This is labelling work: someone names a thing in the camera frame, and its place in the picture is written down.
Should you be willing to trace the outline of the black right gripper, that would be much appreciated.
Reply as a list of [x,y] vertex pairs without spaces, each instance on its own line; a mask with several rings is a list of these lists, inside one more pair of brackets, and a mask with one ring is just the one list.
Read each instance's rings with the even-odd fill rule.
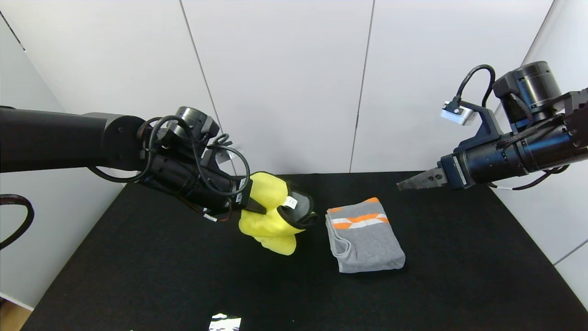
[[420,172],[397,183],[403,190],[423,190],[443,187],[464,190],[477,184],[486,184],[522,175],[522,144],[516,142],[504,148],[497,144],[508,136],[496,140],[469,138],[462,141],[453,153],[441,157],[439,167]]

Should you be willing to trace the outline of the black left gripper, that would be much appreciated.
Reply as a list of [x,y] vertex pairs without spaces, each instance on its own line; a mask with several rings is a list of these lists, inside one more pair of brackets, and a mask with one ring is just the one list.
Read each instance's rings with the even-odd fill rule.
[[186,184],[186,201],[205,212],[230,212],[246,209],[265,215],[267,209],[249,198],[252,180],[247,176],[233,176],[216,164],[203,165]]

